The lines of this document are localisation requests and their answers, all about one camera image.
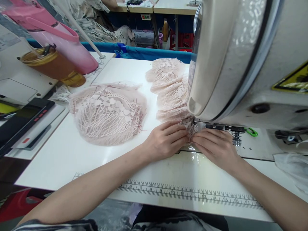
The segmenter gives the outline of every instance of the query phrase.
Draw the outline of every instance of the pink bottle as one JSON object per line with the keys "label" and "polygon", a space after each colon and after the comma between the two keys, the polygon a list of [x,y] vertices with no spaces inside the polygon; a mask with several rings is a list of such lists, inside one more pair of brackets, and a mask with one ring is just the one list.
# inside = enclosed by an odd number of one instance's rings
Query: pink bottle
{"label": "pink bottle", "polygon": [[79,42],[78,34],[68,26],[58,22],[36,0],[10,0],[2,14],[21,25],[41,45],[56,44],[57,50],[75,64],[77,71],[88,74],[98,67],[98,62]]}

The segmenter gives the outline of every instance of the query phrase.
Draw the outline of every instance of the yellow warning label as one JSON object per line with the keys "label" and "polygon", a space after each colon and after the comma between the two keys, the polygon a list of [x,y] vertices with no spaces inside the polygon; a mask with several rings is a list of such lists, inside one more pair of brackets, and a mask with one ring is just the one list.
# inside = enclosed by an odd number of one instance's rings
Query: yellow warning label
{"label": "yellow warning label", "polygon": [[308,61],[276,83],[272,90],[308,94]]}

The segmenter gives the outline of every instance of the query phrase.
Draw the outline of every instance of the patterned fabric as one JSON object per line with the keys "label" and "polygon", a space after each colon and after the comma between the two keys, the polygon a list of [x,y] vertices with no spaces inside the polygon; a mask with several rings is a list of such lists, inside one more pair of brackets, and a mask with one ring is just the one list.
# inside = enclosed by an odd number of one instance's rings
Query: patterned fabric
{"label": "patterned fabric", "polygon": [[158,94],[156,118],[162,122],[181,119],[191,138],[198,127],[187,109],[188,84],[184,71],[184,63],[176,58],[156,59],[146,73],[146,79],[153,82],[151,92]]}
{"label": "patterned fabric", "polygon": [[[48,2],[69,23],[64,13],[53,3],[53,0],[48,0]],[[101,0],[61,0],[61,4],[68,9],[93,42],[119,42],[128,46],[135,46],[135,34],[128,26],[122,26],[118,30],[112,32],[95,21],[97,18],[96,10],[109,13],[109,9]]]}
{"label": "patterned fabric", "polygon": [[98,231],[94,220],[78,220],[71,221],[66,224],[45,225],[39,220],[30,220],[20,226],[17,226],[12,231]]}
{"label": "patterned fabric", "polygon": [[138,86],[102,84],[70,96],[80,135],[101,146],[121,144],[137,135],[146,110],[146,99]]}
{"label": "patterned fabric", "polygon": [[[97,231],[94,220],[72,221],[60,225],[44,225],[38,220],[31,220],[12,231]],[[174,217],[167,218],[163,222],[142,222],[135,224],[131,231],[220,231],[205,223],[196,215],[183,212]]]}

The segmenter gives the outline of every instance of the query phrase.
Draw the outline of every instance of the pink lace fabric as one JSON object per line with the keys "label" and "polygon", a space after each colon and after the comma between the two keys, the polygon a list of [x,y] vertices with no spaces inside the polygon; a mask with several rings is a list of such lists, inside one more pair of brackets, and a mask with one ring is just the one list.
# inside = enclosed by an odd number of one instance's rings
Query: pink lace fabric
{"label": "pink lace fabric", "polygon": [[147,102],[137,89],[111,83],[72,94],[69,109],[83,139],[113,146],[138,134]]}
{"label": "pink lace fabric", "polygon": [[191,138],[198,127],[187,109],[188,83],[184,72],[185,65],[178,59],[157,59],[146,73],[146,79],[153,82],[151,92],[158,94],[156,118],[161,122],[181,119]]}

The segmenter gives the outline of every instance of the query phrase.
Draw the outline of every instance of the green clip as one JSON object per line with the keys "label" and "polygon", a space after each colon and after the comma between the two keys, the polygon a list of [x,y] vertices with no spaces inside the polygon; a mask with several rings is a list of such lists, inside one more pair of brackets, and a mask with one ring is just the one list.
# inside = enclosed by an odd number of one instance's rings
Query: green clip
{"label": "green clip", "polygon": [[252,128],[245,128],[246,129],[246,132],[249,134],[249,135],[251,135],[251,136],[253,136],[253,137],[257,137],[258,136],[258,133],[255,131],[255,130],[253,130]]}

